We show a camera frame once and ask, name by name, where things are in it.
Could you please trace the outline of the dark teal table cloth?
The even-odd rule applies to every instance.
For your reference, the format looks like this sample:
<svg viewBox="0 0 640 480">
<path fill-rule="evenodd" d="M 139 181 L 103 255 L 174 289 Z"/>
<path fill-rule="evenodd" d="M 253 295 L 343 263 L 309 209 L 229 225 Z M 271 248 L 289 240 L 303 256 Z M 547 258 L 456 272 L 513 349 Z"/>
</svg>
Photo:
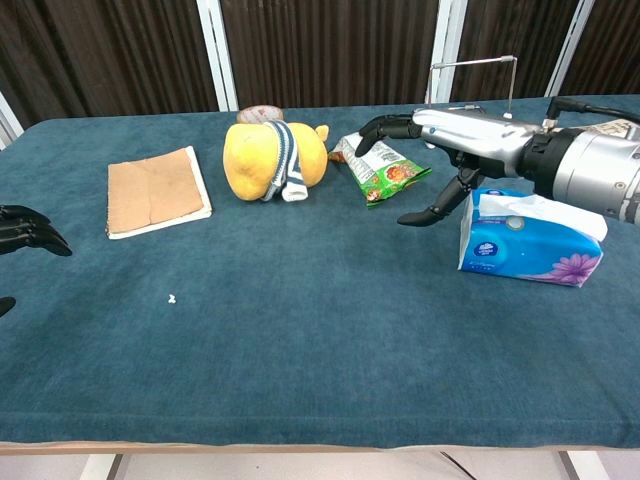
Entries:
<svg viewBox="0 0 640 480">
<path fill-rule="evenodd" d="M 640 228 L 611 221 L 580 288 L 461 272 L 458 214 L 397 222 L 451 178 L 442 152 L 396 142 L 432 172 L 374 208 L 342 165 L 245 203 L 234 120 L 54 119 L 0 151 L 0 204 L 73 251 L 0 256 L 0 442 L 640 448 Z M 109 239 L 108 166 L 187 146 L 212 215 Z"/>
</svg>

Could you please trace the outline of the white table leg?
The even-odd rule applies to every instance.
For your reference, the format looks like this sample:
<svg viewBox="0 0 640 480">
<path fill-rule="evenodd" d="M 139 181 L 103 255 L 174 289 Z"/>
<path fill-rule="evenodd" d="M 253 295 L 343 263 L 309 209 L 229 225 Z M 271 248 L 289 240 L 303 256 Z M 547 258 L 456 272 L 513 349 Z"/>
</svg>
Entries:
<svg viewBox="0 0 640 480">
<path fill-rule="evenodd" d="M 580 472 L 577 469 L 576 464 L 573 462 L 568 451 L 559 451 L 558 452 L 560 461 L 566 471 L 566 475 L 569 480 L 583 480 L 580 476 Z"/>
<path fill-rule="evenodd" d="M 122 454 L 90 454 L 78 480 L 116 480 Z"/>
</svg>

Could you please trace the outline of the clear packing tape roll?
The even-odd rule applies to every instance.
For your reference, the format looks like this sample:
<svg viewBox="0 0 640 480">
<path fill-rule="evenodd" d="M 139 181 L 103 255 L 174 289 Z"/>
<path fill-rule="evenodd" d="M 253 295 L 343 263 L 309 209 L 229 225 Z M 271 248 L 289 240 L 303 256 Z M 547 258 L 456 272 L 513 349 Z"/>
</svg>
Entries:
<svg viewBox="0 0 640 480">
<path fill-rule="evenodd" d="M 283 110 L 274 105 L 252 105 L 240 110 L 236 121 L 240 124 L 262 124 L 267 121 L 283 120 Z"/>
</svg>

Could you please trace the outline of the brown cover notebook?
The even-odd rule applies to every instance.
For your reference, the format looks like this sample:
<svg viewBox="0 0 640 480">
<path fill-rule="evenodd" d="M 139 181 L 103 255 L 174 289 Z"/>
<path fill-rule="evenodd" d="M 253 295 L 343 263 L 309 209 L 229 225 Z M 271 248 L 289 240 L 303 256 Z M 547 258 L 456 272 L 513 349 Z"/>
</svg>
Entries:
<svg viewBox="0 0 640 480">
<path fill-rule="evenodd" d="M 121 240 L 206 219 L 213 213 L 195 150 L 108 166 L 106 233 Z"/>
</svg>

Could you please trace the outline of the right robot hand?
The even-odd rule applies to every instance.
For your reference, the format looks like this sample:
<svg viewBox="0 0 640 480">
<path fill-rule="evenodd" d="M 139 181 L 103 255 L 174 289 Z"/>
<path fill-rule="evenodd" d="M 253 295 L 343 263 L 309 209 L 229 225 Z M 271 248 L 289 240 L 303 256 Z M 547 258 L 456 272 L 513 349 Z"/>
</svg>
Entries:
<svg viewBox="0 0 640 480">
<path fill-rule="evenodd" d="M 359 130 L 355 155 L 361 157 L 386 137 L 421 139 L 443 150 L 458 173 L 435 202 L 398 218 L 405 226 L 426 227 L 446 218 L 486 177 L 516 178 L 525 145 L 540 126 L 474 110 L 423 108 L 412 114 L 383 115 Z"/>
</svg>

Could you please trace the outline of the blue tissue pack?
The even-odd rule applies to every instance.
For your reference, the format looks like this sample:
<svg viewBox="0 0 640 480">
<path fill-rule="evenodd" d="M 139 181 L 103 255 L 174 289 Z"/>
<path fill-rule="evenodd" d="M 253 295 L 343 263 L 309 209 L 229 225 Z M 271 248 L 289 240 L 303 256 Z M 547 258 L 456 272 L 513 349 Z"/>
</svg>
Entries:
<svg viewBox="0 0 640 480">
<path fill-rule="evenodd" d="M 565 225 L 520 216 L 481 216 L 481 194 L 529 196 L 495 188 L 470 194 L 460 224 L 459 270 L 580 287 L 601 262 L 601 242 Z"/>
</svg>

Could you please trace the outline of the dark brown pleated curtain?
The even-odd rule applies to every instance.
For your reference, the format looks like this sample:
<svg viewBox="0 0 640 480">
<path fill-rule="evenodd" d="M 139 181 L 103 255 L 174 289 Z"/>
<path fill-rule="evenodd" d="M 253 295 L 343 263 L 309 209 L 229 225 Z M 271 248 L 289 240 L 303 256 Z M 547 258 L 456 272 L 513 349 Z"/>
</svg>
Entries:
<svg viewBox="0 0 640 480">
<path fill-rule="evenodd" d="M 640 0 L 595 0 L 560 93 L 640 94 Z"/>
<path fill-rule="evenodd" d="M 218 109 L 196 0 L 0 0 L 0 93 L 23 128 Z"/>
<path fill-rule="evenodd" d="M 240 107 L 423 101 L 438 0 L 220 0 Z"/>
<path fill-rule="evenodd" d="M 578 0 L 468 0 L 458 59 L 513 55 L 508 63 L 458 66 L 451 101 L 542 97 Z"/>
</svg>

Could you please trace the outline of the white paper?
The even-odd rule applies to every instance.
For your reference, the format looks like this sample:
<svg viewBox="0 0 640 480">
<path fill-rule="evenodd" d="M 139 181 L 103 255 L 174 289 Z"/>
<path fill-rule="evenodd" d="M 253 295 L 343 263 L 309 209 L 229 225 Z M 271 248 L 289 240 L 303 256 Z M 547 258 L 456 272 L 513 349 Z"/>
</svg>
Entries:
<svg viewBox="0 0 640 480">
<path fill-rule="evenodd" d="M 565 225 L 599 242 L 608 233 L 602 215 L 539 195 L 514 197 L 481 194 L 478 208 L 481 216 L 520 216 Z"/>
</svg>

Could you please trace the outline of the green snack bag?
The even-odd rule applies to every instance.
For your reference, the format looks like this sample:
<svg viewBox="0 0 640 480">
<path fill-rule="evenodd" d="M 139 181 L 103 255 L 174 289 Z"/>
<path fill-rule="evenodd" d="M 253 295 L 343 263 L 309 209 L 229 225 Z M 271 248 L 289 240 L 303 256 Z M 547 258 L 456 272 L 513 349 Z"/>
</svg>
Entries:
<svg viewBox="0 0 640 480">
<path fill-rule="evenodd" d="M 328 153 L 328 159 L 349 167 L 369 208 L 385 202 L 432 172 L 431 168 L 416 164 L 383 141 L 377 141 L 366 154 L 358 157 L 356 149 L 361 141 L 358 133 L 343 136 Z"/>
</svg>

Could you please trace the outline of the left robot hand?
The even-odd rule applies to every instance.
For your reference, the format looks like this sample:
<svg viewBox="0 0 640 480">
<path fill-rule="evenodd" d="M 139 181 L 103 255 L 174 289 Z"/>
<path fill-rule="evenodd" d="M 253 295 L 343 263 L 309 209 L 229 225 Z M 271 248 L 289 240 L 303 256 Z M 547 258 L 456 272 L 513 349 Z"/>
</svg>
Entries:
<svg viewBox="0 0 640 480">
<path fill-rule="evenodd" d="M 44 214 L 22 205 L 0 205 L 0 255 L 24 247 L 68 257 L 72 249 Z"/>
</svg>

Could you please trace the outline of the white window frame post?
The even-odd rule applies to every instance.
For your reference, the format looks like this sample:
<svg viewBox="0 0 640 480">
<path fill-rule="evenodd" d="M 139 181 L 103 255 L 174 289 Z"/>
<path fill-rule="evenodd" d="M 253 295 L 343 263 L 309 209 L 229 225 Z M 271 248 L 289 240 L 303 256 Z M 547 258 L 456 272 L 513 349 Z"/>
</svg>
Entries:
<svg viewBox="0 0 640 480">
<path fill-rule="evenodd" d="M 554 97 L 560 93 L 594 4 L 595 0 L 578 0 L 547 84 L 545 97 Z"/>
<path fill-rule="evenodd" d="M 467 5 L 468 0 L 438 0 L 434 44 L 427 62 L 426 103 L 450 102 L 455 68 L 445 67 L 432 72 L 431 66 L 458 61 Z"/>
<path fill-rule="evenodd" d="M 22 125 L 0 91 L 0 151 L 6 149 L 23 133 Z"/>
<path fill-rule="evenodd" d="M 237 112 L 239 103 L 220 0 L 196 0 L 214 92 L 221 112 Z"/>
</svg>

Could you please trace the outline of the yellow plush toy with scarf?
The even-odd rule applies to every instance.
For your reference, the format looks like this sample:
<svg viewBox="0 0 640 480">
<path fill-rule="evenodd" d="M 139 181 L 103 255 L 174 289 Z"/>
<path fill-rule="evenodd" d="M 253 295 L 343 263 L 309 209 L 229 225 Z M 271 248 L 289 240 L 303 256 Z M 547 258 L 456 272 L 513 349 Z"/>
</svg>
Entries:
<svg viewBox="0 0 640 480">
<path fill-rule="evenodd" d="M 329 127 L 269 120 L 232 125 L 223 149 L 223 167 L 233 193 L 244 201 L 304 201 L 324 177 Z"/>
</svg>

